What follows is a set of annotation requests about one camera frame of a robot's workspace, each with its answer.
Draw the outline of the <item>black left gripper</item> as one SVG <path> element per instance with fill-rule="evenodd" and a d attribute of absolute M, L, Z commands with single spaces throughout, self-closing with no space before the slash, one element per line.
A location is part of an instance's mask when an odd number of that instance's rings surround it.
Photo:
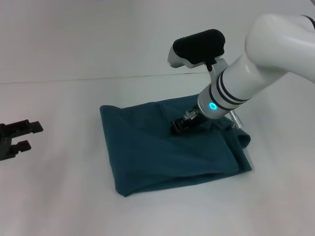
<path fill-rule="evenodd" d="M 23 120 L 11 124 L 0 124 L 0 160 L 14 158 L 19 152 L 25 152 L 31 149 L 27 140 L 13 144 L 14 138 L 43 131 L 43 127 L 39 121 L 29 122 Z"/>

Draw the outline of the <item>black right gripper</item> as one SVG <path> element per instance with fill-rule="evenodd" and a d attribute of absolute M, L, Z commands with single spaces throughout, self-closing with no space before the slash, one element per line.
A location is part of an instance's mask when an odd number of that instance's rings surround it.
<path fill-rule="evenodd" d="M 195 105 L 192 109 L 187 110 L 181 119 L 172 122 L 171 133 L 173 135 L 186 134 L 207 121 L 208 118 L 202 114 L 199 106 Z"/>

